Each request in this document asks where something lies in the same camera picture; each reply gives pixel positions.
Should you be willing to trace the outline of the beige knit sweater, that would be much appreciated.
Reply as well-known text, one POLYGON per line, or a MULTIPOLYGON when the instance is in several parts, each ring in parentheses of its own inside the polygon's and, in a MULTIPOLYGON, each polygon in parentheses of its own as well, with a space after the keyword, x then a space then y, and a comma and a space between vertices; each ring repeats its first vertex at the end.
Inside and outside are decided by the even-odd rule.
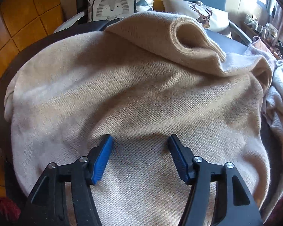
POLYGON ((50 162, 74 162, 105 134, 114 146, 93 187, 103 225, 177 225, 189 187, 167 149, 176 134, 215 164, 233 162, 262 206, 270 165, 261 107, 272 80, 261 55, 225 53, 196 21, 135 13, 29 59, 7 87, 16 178, 29 194, 50 162))

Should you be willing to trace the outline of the black padded table mat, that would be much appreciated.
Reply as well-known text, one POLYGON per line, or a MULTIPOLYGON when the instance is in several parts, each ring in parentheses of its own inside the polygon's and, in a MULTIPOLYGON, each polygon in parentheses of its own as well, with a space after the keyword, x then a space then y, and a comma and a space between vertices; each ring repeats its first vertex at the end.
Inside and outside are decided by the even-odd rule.
MULTIPOLYGON (((26 196, 20 189, 18 182, 16 181, 15 172, 12 165, 12 150, 11 150, 11 131, 10 124, 4 120, 4 96, 7 89, 7 85, 14 77, 16 72, 22 67, 26 61, 31 59, 39 51, 45 47, 65 39, 67 37, 83 34, 91 31, 103 31, 112 22, 92 22, 90 24, 81 24, 73 26, 69 29, 62 30, 60 32, 51 34, 21 51, 8 66, 0 79, 0 148, 5 154, 5 168, 7 179, 6 193, 7 197, 10 198, 20 210, 23 210, 26 203, 26 196)), ((246 46, 233 39, 229 39, 221 34, 206 30, 210 38, 217 42, 226 53, 237 53, 242 55, 246 46)), ((267 125, 265 118, 262 119, 261 137, 263 138, 263 144, 267 148, 267 152, 271 155, 271 178, 272 192, 275 192, 276 184, 280 178, 280 174, 283 170, 283 162, 280 161, 280 148, 277 145, 280 143, 278 139, 272 134, 270 128, 267 125)), ((269 219, 264 225, 283 225, 283 197, 277 203, 275 209, 270 215, 269 219)))

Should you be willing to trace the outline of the white knit garment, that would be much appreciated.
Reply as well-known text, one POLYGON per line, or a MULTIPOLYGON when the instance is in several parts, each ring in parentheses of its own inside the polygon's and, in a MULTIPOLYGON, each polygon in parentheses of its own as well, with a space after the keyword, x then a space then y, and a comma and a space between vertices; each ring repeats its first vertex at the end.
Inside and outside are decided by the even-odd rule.
MULTIPOLYGON (((283 162, 283 61, 275 62, 271 85, 265 94, 262 114, 281 144, 281 159, 283 162)), ((283 171, 280 175, 275 194, 266 206, 263 219, 266 221, 276 207, 277 202, 283 197, 283 171)))

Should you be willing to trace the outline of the deer print cushion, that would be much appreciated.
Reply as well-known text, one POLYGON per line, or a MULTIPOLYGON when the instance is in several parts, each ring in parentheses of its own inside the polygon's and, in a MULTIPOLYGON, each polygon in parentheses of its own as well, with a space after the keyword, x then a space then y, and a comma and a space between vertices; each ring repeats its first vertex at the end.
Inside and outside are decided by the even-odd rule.
POLYGON ((201 1, 162 0, 162 2, 166 12, 192 17, 204 29, 231 38, 227 12, 207 6, 201 1))

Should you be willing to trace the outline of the tiger print cushion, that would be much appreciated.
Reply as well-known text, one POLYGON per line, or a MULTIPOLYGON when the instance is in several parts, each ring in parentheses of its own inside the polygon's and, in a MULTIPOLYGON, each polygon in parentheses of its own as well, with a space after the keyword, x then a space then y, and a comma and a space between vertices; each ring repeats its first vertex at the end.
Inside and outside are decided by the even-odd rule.
POLYGON ((137 12, 153 11, 154 0, 88 0, 88 22, 112 21, 137 12))

